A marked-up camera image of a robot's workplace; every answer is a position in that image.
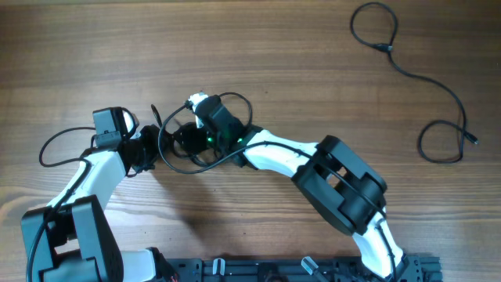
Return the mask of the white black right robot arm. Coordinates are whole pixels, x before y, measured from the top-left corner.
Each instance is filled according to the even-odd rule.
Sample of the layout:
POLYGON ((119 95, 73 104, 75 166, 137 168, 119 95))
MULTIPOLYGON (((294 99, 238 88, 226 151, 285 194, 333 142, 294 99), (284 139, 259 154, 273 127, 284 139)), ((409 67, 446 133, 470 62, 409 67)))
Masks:
POLYGON ((280 138, 233 116, 220 95, 193 94, 184 108, 196 120, 174 138, 190 157, 212 149, 216 159, 206 169, 231 161, 289 177, 331 226, 353 238, 371 274, 398 279, 405 253, 387 224, 387 184, 340 139, 326 136, 319 143, 300 143, 280 138))

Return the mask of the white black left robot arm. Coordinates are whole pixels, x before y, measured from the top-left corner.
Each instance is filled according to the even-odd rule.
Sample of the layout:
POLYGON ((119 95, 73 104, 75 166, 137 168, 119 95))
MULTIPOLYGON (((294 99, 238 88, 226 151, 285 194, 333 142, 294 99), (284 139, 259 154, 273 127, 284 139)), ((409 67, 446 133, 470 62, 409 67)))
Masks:
POLYGON ((154 169, 160 124, 141 127, 123 107, 92 114, 91 145, 75 176, 46 207, 21 219, 28 281, 177 281, 157 248, 121 251, 104 210, 125 178, 154 169))

